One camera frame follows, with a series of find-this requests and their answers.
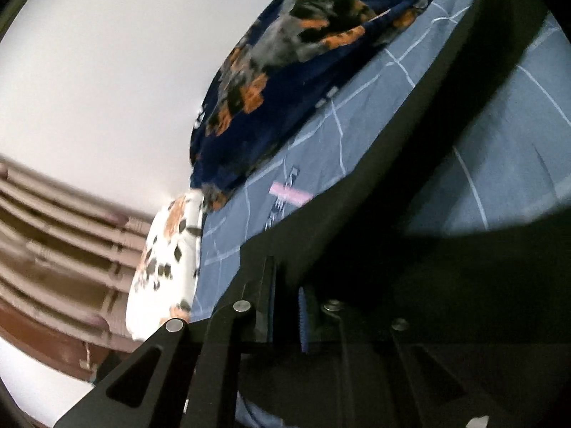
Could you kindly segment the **brown wooden bed frame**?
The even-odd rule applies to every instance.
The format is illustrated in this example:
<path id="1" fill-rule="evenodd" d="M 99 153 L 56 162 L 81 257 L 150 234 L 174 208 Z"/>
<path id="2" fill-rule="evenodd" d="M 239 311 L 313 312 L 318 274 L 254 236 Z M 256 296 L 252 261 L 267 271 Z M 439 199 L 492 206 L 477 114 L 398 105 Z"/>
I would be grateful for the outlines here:
<path id="1" fill-rule="evenodd" d="M 42 325 L 1 300 L 1 337 L 48 367 L 88 381 L 111 350 Z"/>

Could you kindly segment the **navy dog print blanket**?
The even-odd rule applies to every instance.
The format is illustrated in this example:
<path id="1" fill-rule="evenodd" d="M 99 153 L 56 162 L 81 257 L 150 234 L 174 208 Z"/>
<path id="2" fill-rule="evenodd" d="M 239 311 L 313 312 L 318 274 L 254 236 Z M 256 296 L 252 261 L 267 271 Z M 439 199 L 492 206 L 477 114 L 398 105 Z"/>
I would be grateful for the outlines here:
<path id="1" fill-rule="evenodd" d="M 273 0 L 215 74 L 193 127 L 190 186 L 220 210 L 433 0 Z"/>

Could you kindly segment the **black pants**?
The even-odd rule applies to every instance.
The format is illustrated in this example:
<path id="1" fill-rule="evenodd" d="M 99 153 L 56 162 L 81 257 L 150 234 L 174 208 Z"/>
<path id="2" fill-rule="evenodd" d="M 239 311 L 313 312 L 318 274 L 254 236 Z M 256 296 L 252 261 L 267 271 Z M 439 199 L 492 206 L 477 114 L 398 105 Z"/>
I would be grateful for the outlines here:
<path id="1" fill-rule="evenodd" d="M 354 171 L 250 239 L 244 427 L 566 427 L 570 128 L 522 59 L 569 0 L 474 0 Z"/>

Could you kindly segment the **blue grid bed sheet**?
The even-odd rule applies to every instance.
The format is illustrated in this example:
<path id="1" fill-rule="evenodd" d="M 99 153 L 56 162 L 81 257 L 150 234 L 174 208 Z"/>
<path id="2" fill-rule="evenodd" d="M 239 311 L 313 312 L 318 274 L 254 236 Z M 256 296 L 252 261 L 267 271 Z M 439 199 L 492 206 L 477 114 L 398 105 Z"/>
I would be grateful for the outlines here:
<path id="1" fill-rule="evenodd" d="M 428 9 L 251 175 L 201 241 L 192 319 L 209 317 L 250 237 L 293 212 L 273 184 L 318 195 L 344 178 L 427 72 L 472 0 Z M 409 226 L 459 235 L 531 221 L 570 203 L 570 43 L 547 16 L 510 78 L 454 147 Z"/>

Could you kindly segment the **white floral pillow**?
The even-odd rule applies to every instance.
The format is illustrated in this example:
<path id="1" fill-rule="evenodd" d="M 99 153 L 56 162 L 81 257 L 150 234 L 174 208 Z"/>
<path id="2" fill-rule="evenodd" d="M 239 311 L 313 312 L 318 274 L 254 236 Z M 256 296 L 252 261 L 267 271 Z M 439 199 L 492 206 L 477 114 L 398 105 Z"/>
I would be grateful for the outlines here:
<path id="1" fill-rule="evenodd" d="M 171 319 L 189 323 L 197 293 L 203 193 L 189 189 L 155 215 L 136 267 L 126 307 L 126 329 L 148 339 Z"/>

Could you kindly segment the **beige pink curtain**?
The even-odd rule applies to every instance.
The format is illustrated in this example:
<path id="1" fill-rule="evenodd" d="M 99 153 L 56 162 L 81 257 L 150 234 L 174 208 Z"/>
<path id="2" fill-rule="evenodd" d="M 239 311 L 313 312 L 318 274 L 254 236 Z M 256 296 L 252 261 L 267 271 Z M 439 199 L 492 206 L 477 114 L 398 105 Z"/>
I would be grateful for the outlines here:
<path id="1" fill-rule="evenodd" d="M 1 159 L 1 298 L 69 337 L 129 353 L 128 293 L 150 219 Z"/>

